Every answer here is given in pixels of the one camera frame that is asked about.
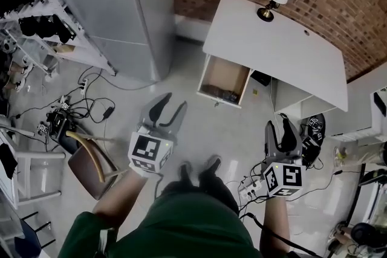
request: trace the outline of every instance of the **tiled floor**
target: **tiled floor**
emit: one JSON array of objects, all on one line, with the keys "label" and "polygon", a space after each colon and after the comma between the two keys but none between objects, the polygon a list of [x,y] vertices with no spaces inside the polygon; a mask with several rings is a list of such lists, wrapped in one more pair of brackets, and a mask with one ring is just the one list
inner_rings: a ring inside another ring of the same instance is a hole
[{"label": "tiled floor", "polygon": [[[224,182],[229,182],[229,188],[238,199],[239,181],[249,173],[254,164],[264,159],[264,128],[269,120],[273,120],[269,99],[270,88],[265,88],[251,79],[242,101],[242,109],[226,105],[214,107],[213,101],[196,95],[203,63],[204,53],[199,46],[178,42],[169,77],[154,86],[125,92],[113,88],[102,79],[96,81],[90,87],[88,97],[108,97],[115,101],[117,107],[106,124],[94,124],[91,120],[86,120],[83,124],[95,135],[101,136],[106,130],[107,137],[122,139],[118,144],[106,143],[106,148],[113,160],[120,167],[125,168],[128,163],[126,153],[129,137],[135,130],[141,107],[157,95],[172,92],[172,99],[161,121],[170,119],[174,110],[184,100],[188,102],[188,110],[178,134],[178,146],[164,167],[165,177],[159,191],[169,181],[177,178],[177,167],[183,160],[191,161],[194,170],[197,171],[211,154],[217,153],[223,158],[218,175]],[[11,114],[15,115],[33,106],[45,106],[60,95],[68,93],[77,87],[77,78],[86,68],[87,66],[78,63],[63,62],[60,66],[60,77],[51,83],[45,83],[45,89],[41,87],[42,73],[34,69],[27,81],[31,91],[22,91],[12,96]],[[143,82],[126,77],[111,77],[106,73],[104,76],[125,88],[144,85]],[[258,90],[258,95],[253,94],[253,89]],[[79,92],[74,92],[73,102],[79,98]],[[18,125],[23,129],[35,131],[38,123],[45,121],[45,114],[49,110],[50,108],[46,108],[28,112],[18,120]],[[94,118],[101,119],[103,112],[104,107],[96,104],[93,111]],[[324,167],[318,171],[308,170],[308,182],[304,192],[325,187],[329,183],[333,172],[334,145],[333,140],[325,140],[320,156]],[[42,148],[36,142],[30,143],[30,147]],[[52,231],[57,241],[49,246],[48,252],[52,257],[56,257],[74,218],[82,211],[90,211],[96,202],[79,184],[65,162],[62,174],[57,170],[51,172],[48,169],[48,172],[46,191],[61,188],[62,196],[39,202],[33,205],[33,208],[39,210],[40,216],[53,222]],[[34,174],[36,191],[40,191],[42,187],[41,174],[41,170]],[[144,218],[154,200],[157,179],[155,177],[148,181],[131,214],[123,224],[119,236],[124,236],[135,229]],[[356,181],[356,173],[343,173],[333,178],[328,189],[316,191],[297,201],[289,202],[292,241],[323,255],[330,230],[348,212]],[[261,189],[261,193],[265,194],[265,186]],[[256,214],[258,220],[263,221],[264,204],[250,205],[249,211]],[[255,246],[258,247],[260,229],[250,219],[246,219],[244,224]]]}]

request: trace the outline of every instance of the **forearm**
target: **forearm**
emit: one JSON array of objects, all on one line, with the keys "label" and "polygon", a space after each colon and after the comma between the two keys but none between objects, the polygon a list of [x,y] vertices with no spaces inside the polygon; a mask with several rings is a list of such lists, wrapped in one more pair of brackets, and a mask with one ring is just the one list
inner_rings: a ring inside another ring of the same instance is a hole
[{"label": "forearm", "polygon": [[93,213],[119,228],[132,210],[147,178],[129,170],[94,207]]},{"label": "forearm", "polygon": [[[289,240],[289,221],[285,198],[272,198],[266,201],[264,226]],[[283,241],[262,231],[259,249],[264,257],[281,257],[290,248]]]}]

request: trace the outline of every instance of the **white cube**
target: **white cube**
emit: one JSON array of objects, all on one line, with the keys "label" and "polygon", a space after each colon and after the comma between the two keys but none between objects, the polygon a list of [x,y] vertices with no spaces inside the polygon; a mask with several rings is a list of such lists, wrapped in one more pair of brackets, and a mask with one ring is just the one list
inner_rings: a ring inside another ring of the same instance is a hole
[{"label": "white cube", "polygon": [[291,197],[302,189],[305,166],[272,163],[264,172],[270,197]]},{"label": "white cube", "polygon": [[136,167],[158,173],[172,155],[173,146],[172,141],[133,132],[128,157]]}]

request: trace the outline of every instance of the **green shirt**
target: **green shirt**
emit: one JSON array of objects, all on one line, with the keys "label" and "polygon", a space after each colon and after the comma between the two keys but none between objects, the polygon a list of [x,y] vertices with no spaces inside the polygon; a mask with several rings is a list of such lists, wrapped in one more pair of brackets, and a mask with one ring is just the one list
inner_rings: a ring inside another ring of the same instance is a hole
[{"label": "green shirt", "polygon": [[[94,257],[100,231],[108,228],[92,213],[78,215],[59,258]],[[109,238],[106,257],[261,258],[237,215],[204,193],[162,196],[136,230],[118,242],[116,237]]]}]

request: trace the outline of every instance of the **drawer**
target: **drawer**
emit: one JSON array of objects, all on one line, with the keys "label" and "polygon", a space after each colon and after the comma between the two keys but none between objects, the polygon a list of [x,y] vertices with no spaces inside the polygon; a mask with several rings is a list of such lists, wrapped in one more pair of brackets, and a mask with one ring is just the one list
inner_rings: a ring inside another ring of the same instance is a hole
[{"label": "drawer", "polygon": [[248,67],[207,55],[197,94],[240,108],[252,72]]}]

